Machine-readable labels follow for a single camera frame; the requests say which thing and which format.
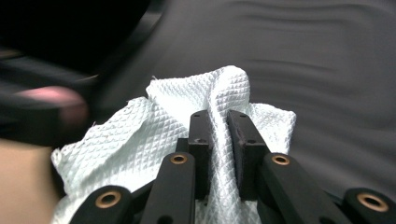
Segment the black object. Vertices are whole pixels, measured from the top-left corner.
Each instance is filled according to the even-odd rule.
[[[131,193],[119,186],[105,186],[94,191],[74,214],[70,224],[140,222],[154,181]]]
[[[27,56],[0,60],[0,73],[0,137],[57,147],[77,141],[86,132],[87,123],[68,125],[61,116],[67,107],[86,108],[83,101],[91,98],[94,78]],[[19,94],[48,86],[67,88],[82,99],[60,105]]]
[[[396,203],[372,189],[349,189],[342,209],[354,223],[396,224]]]
[[[210,190],[213,143],[207,110],[193,113],[189,138],[177,139],[176,152],[188,152],[195,158],[195,199],[203,200]]]
[[[77,210],[70,224],[121,224],[133,214],[133,199],[128,189],[105,186],[92,193]]]
[[[171,153],[163,158],[155,181],[133,193],[118,186],[100,188],[84,201],[70,223],[193,223],[194,190],[194,157]]]
[[[140,223],[192,224],[194,190],[194,157],[185,152],[165,156]]]
[[[235,160],[236,184],[242,200],[257,200],[254,185],[256,167],[262,157],[270,153],[262,136],[250,117],[230,110],[227,123],[233,139],[233,158]]]
[[[290,156],[267,154],[262,161],[258,178],[265,179],[286,223],[351,223]],[[261,201],[266,202],[266,198],[260,195]]]

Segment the bolt hole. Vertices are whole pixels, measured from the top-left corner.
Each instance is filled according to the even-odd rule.
[[[274,163],[279,165],[289,165],[290,163],[290,160],[287,157],[280,155],[274,156],[272,160]]]
[[[388,204],[374,194],[360,193],[358,194],[358,201],[376,212],[387,212],[389,210]]]
[[[321,217],[319,219],[320,224],[335,224],[335,222],[331,219],[329,219],[328,217]]]
[[[175,155],[171,158],[173,164],[183,164],[187,161],[187,157],[184,155]]]
[[[116,205],[121,199],[121,194],[118,191],[111,190],[103,193],[96,199],[96,206],[99,208],[109,208]]]
[[[158,218],[157,224],[172,224],[173,219],[169,216],[161,216]]]
[[[194,142],[196,142],[196,143],[206,143],[206,140],[202,139],[202,138],[197,138],[197,139],[194,140]]]
[[[379,201],[372,199],[372,198],[365,198],[364,201],[366,201],[367,203],[370,203],[374,206],[379,206],[381,205],[381,203],[379,203]]]
[[[114,200],[116,200],[116,196],[113,194],[109,194],[102,199],[102,203],[112,203]]]

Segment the black metal bracket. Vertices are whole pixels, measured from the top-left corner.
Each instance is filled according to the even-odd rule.
[[[332,201],[294,158],[271,153],[251,119],[230,111],[237,187],[242,201],[257,201],[262,223],[395,224],[396,204],[371,189],[351,189]],[[212,143],[207,111],[191,115],[190,135],[163,158],[157,178],[130,193],[107,186],[92,193],[75,213],[79,223],[193,223],[195,200],[210,188]]]

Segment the gray fabric surface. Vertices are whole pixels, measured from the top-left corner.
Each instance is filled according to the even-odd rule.
[[[251,102],[297,114],[290,154],[324,189],[396,200],[395,43],[390,0],[172,0],[96,106],[113,113],[151,76],[233,64],[249,75]]]

